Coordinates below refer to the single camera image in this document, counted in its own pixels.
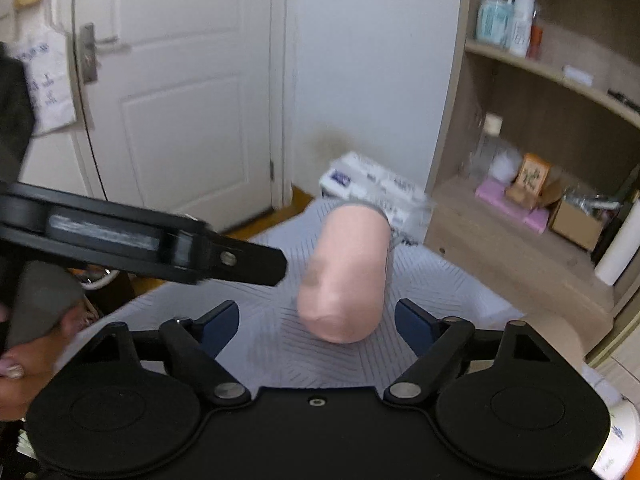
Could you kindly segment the person's hand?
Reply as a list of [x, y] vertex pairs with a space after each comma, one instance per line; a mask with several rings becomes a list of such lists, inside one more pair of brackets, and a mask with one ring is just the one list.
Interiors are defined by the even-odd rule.
[[6, 350], [1, 356], [1, 420], [23, 418], [29, 405], [55, 375], [56, 362], [96, 317], [85, 299], [70, 307], [47, 335]]

